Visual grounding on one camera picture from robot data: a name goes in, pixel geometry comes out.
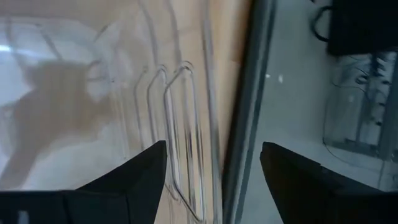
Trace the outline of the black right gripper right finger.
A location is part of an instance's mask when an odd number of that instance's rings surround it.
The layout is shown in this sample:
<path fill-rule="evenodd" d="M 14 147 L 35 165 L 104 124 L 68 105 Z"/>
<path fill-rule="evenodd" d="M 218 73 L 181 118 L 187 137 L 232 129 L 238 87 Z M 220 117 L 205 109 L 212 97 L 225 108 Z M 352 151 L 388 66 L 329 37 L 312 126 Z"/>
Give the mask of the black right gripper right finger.
<path fill-rule="evenodd" d="M 284 223 L 397 224 L 397 192 L 383 192 L 338 174 L 273 142 L 260 161 Z"/>

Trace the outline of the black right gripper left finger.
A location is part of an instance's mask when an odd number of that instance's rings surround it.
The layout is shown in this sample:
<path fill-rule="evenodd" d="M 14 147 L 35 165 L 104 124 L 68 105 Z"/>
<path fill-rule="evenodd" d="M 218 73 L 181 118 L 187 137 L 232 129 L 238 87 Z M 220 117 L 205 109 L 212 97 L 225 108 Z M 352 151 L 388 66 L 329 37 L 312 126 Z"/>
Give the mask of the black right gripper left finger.
<path fill-rule="evenodd" d="M 1 192 L 1 223 L 154 223 L 167 146 L 151 147 L 75 190 Z"/>

